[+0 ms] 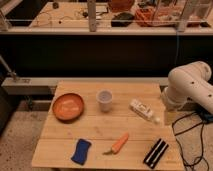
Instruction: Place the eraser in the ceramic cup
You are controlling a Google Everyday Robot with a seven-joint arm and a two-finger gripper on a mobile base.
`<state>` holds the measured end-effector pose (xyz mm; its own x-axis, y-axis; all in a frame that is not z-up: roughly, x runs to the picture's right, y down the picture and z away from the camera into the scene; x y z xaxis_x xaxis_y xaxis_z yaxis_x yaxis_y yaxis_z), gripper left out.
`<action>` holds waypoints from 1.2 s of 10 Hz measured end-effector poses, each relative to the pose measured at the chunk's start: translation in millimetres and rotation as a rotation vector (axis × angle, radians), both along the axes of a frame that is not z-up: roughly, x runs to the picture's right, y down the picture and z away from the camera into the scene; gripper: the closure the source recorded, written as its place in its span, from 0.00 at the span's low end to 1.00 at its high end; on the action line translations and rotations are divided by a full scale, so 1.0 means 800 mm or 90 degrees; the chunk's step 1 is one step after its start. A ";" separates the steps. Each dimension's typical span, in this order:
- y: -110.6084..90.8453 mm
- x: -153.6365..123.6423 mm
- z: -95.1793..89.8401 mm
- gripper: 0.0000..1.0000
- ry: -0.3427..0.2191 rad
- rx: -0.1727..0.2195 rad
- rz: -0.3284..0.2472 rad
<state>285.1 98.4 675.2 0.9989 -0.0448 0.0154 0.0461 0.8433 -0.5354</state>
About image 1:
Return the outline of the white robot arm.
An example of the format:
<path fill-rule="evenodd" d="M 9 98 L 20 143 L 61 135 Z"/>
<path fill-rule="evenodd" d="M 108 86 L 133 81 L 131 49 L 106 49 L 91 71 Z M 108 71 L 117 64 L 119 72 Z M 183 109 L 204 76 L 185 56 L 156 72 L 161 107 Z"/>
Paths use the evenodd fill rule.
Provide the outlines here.
<path fill-rule="evenodd" d="M 213 114 L 213 85 L 210 66 L 197 61 L 173 68 L 168 74 L 168 86 L 161 98 L 168 111 L 181 109 L 191 98 L 210 114 Z"/>

